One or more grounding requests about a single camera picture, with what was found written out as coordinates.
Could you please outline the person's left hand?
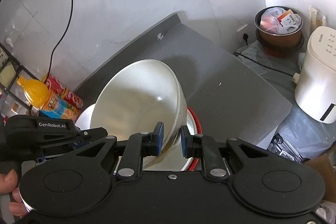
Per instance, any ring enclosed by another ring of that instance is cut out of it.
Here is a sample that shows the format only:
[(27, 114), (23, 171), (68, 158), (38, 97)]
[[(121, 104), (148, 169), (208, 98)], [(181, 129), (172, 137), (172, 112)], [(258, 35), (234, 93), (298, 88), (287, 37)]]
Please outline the person's left hand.
[(9, 202), (8, 204), (9, 212), (16, 217), (22, 218), (28, 212), (19, 194), (17, 183), (18, 175), (14, 169), (12, 169), (8, 174), (1, 173), (1, 194), (11, 193), (14, 199), (14, 201)]

